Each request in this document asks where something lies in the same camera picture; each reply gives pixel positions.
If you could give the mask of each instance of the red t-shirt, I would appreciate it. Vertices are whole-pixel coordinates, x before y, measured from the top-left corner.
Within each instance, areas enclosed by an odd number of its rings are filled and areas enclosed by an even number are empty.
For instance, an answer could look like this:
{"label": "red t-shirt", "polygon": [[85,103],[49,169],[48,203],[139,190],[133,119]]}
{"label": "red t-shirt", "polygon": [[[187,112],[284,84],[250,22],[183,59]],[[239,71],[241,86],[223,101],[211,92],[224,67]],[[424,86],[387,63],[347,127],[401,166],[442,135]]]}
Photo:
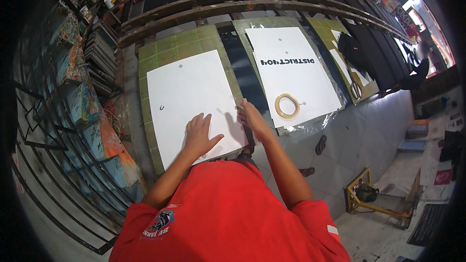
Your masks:
{"label": "red t-shirt", "polygon": [[289,211],[243,164],[194,166],[160,211],[131,205],[109,261],[350,261],[325,201]]}

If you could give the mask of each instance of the masking tape roll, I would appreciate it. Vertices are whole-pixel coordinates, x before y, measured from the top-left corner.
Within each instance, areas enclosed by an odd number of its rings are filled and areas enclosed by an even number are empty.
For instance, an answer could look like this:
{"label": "masking tape roll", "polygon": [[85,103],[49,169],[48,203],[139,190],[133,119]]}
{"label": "masking tape roll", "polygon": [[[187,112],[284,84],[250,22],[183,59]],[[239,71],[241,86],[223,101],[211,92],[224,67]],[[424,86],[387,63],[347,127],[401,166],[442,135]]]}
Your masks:
{"label": "masking tape roll", "polygon": [[[294,113],[293,114],[286,114],[282,111],[282,109],[280,108],[280,100],[282,98],[288,98],[289,100],[291,100],[293,103],[294,103],[294,107],[295,107],[295,110],[294,110]],[[299,102],[296,98],[294,98],[294,96],[292,96],[291,94],[288,94],[288,93],[284,93],[284,94],[281,94],[277,97],[277,99],[275,99],[275,110],[277,111],[278,115],[281,116],[282,118],[284,119],[292,119],[294,118],[296,115],[298,115],[299,113]]]}

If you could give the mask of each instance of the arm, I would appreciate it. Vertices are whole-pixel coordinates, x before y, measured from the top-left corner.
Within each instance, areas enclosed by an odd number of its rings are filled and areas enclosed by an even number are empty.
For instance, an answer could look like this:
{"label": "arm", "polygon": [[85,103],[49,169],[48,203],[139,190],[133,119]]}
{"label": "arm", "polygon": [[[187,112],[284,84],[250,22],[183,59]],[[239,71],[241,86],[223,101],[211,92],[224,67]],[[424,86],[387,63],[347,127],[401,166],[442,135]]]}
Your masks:
{"label": "arm", "polygon": [[238,120],[251,127],[254,135],[263,143],[267,160],[287,208],[291,210],[301,201],[314,200],[306,179],[289,159],[257,108],[246,99],[243,99],[241,105],[244,110],[238,110]]}
{"label": "arm", "polygon": [[186,142],[183,150],[167,171],[144,195],[142,203],[160,210],[170,201],[184,174],[197,158],[209,152],[223,137],[220,134],[209,140],[209,127],[212,114],[203,119],[204,114],[196,115],[186,125]]}

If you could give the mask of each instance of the hand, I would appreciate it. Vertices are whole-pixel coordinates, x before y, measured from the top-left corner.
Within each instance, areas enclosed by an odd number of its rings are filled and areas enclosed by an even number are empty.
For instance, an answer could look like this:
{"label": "hand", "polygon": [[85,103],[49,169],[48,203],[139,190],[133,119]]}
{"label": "hand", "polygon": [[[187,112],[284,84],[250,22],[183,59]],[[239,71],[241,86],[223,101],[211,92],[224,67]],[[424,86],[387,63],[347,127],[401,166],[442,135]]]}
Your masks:
{"label": "hand", "polygon": [[240,105],[244,107],[244,109],[237,110],[238,121],[242,125],[249,126],[260,142],[264,142],[268,138],[272,138],[274,136],[272,130],[268,127],[264,118],[252,103],[248,102],[248,100],[244,98]]}
{"label": "hand", "polygon": [[189,152],[196,159],[207,154],[212,148],[224,137],[223,134],[209,139],[209,127],[212,114],[207,114],[204,119],[204,113],[196,115],[186,125],[186,142],[184,151]]}

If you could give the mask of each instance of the green cutting mat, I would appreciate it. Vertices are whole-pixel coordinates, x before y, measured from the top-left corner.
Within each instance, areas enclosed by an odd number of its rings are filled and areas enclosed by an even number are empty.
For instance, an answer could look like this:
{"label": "green cutting mat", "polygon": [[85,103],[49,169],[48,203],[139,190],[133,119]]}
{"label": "green cutting mat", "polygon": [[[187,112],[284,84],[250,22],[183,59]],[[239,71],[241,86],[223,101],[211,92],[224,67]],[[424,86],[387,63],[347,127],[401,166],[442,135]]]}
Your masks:
{"label": "green cutting mat", "polygon": [[[339,21],[336,20],[330,20],[330,19],[325,19],[325,18],[311,18],[311,17],[306,17],[306,19],[309,21],[311,26],[316,30],[317,35],[322,39],[325,47],[328,50],[335,49],[338,54],[340,54],[340,57],[344,59],[343,55],[340,53],[338,50],[338,47],[335,47],[335,44],[333,44],[332,41],[336,42],[336,38],[332,33],[332,30],[338,31],[338,32],[344,32],[345,34],[349,35],[348,30],[346,30],[345,26]],[[346,84],[346,88],[348,91],[351,91],[350,84],[343,73],[341,71],[341,68],[338,66],[338,64],[335,61],[335,65],[338,67],[338,71],[341,74],[341,77],[343,78],[343,81]],[[361,91],[363,92],[363,97],[359,100],[353,97],[353,95],[350,93],[351,99],[353,100],[353,103],[356,104],[358,102],[363,101],[367,97],[374,95],[379,91],[379,88],[377,86],[377,83],[375,81],[369,82],[366,86],[363,86],[361,83],[361,80],[359,79],[358,75],[356,73],[352,73],[353,78],[355,81],[358,82],[359,86],[361,87]]]}
{"label": "green cutting mat", "polygon": [[[248,38],[246,37],[246,29],[250,28],[283,28],[283,27],[299,27],[303,35],[306,37],[306,39],[309,42],[309,45],[311,48],[314,50],[314,53],[316,53],[317,58],[319,59],[320,63],[322,64],[322,67],[324,71],[327,73],[327,76],[330,79],[330,82],[332,83],[333,89],[335,89],[336,95],[338,96],[338,99],[340,100],[341,106],[344,108],[346,104],[346,98],[343,95],[342,91],[334,81],[332,74],[330,74],[329,68],[325,64],[325,62],[322,60],[322,56],[314,42],[312,41],[311,37],[307,34],[306,30],[302,27],[302,25],[299,23],[299,21],[293,17],[288,17],[288,16],[267,16],[267,17],[260,17],[260,18],[247,18],[247,19],[239,19],[239,20],[234,20],[233,25],[236,29],[236,32],[238,33],[238,36],[241,39],[241,42],[246,50],[246,53],[248,54],[249,60],[251,61],[251,64],[253,65],[254,71],[256,72],[257,78],[259,79],[260,86],[262,86],[262,90],[264,90],[264,86],[262,84],[262,80],[260,78],[259,70],[257,69],[256,66],[256,61],[254,60],[253,56],[253,48],[251,47],[251,44],[249,43]],[[312,131],[312,126],[315,125],[316,128],[325,121],[326,116],[320,116],[311,120],[308,120],[300,125],[296,125],[295,130],[299,130],[299,127],[306,127],[307,130]],[[288,130],[285,129],[284,127],[277,128],[278,134],[284,135],[288,133]]]}
{"label": "green cutting mat", "polygon": [[230,84],[230,89],[236,105],[238,106],[243,96],[231,68],[228,56],[226,55],[225,48],[218,35],[217,28],[214,25],[180,32],[173,36],[147,44],[139,49],[139,90],[141,93],[141,107],[147,142],[149,143],[150,154],[154,162],[156,174],[162,174],[165,170],[160,158],[157,138],[152,123],[152,115],[150,113],[147,73],[158,67],[214,49],[218,51],[226,78]]}

